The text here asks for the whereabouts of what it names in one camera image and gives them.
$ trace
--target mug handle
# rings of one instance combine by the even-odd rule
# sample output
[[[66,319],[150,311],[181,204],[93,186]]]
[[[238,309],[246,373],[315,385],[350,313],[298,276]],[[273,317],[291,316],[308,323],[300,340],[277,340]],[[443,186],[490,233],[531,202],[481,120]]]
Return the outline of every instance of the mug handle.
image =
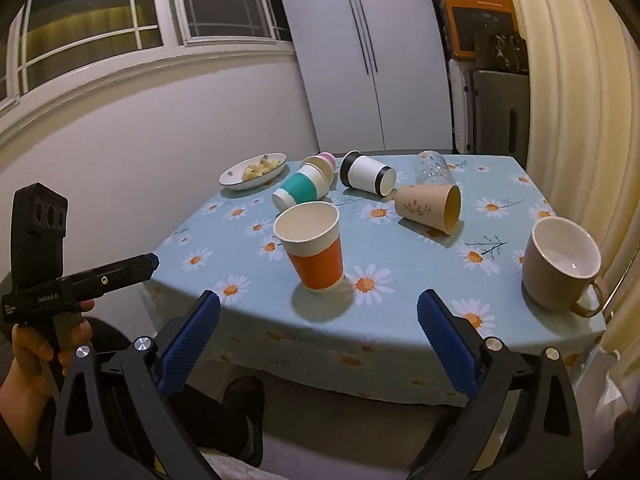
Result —
[[[598,307],[595,310],[589,310],[588,308],[584,308],[583,306],[574,303],[571,307],[571,312],[582,317],[593,317],[602,311],[604,304],[609,297],[607,285],[604,283],[604,280],[600,276],[596,276],[596,279],[593,280],[592,285],[593,290],[596,291],[596,296],[598,297]]]

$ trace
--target metal bolt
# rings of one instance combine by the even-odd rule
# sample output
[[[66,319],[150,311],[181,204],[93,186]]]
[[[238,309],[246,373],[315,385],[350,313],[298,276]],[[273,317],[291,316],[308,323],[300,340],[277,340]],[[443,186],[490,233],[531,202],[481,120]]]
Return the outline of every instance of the metal bolt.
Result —
[[[151,346],[151,339],[148,337],[139,337],[136,339],[136,342],[133,343],[133,346],[139,352],[147,350]]]
[[[497,337],[490,337],[484,344],[489,350],[493,350],[494,352],[502,349],[502,341],[500,341]]]
[[[551,348],[551,347],[547,348],[545,350],[545,354],[552,361],[558,361],[558,359],[560,358],[560,352],[555,348]]]
[[[76,357],[79,357],[82,359],[84,357],[87,357],[89,355],[89,352],[90,352],[90,349],[87,345],[79,346],[76,349]]]

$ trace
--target light blue floral tablecloth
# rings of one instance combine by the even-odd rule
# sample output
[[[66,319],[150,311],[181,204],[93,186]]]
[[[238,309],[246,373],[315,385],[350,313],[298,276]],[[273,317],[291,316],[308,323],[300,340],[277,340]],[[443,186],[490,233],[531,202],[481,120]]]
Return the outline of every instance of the light blue floral tablecloth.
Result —
[[[414,183],[414,155],[376,158],[396,168],[397,186]],[[145,283],[156,328],[211,289],[224,308],[208,358],[361,397],[464,405],[417,322],[418,295],[434,288],[482,336],[518,351],[553,345],[575,368],[603,332],[602,316],[546,312],[521,288],[530,229],[552,209],[513,158],[446,160],[462,190],[449,237],[336,178],[328,197],[340,209],[347,279],[328,294],[302,287],[272,237],[277,182],[217,194],[156,251],[160,266]],[[298,166],[289,163],[280,180]]]

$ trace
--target black slipper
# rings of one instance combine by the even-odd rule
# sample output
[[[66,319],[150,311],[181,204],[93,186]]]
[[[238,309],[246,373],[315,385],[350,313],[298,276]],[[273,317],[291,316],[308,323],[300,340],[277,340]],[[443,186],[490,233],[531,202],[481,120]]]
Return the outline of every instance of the black slipper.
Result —
[[[226,387],[222,405],[246,415],[254,426],[254,452],[243,460],[260,467],[262,463],[262,416],[264,415],[264,386],[257,377],[240,377]]]

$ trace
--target cabinet door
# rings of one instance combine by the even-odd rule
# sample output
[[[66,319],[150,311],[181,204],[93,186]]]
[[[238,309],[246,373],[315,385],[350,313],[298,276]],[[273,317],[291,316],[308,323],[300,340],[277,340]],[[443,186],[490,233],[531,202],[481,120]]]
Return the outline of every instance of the cabinet door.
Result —
[[[360,1],[386,149],[450,150],[449,83],[432,1]]]
[[[320,149],[383,150],[382,128],[355,0],[282,0]]]

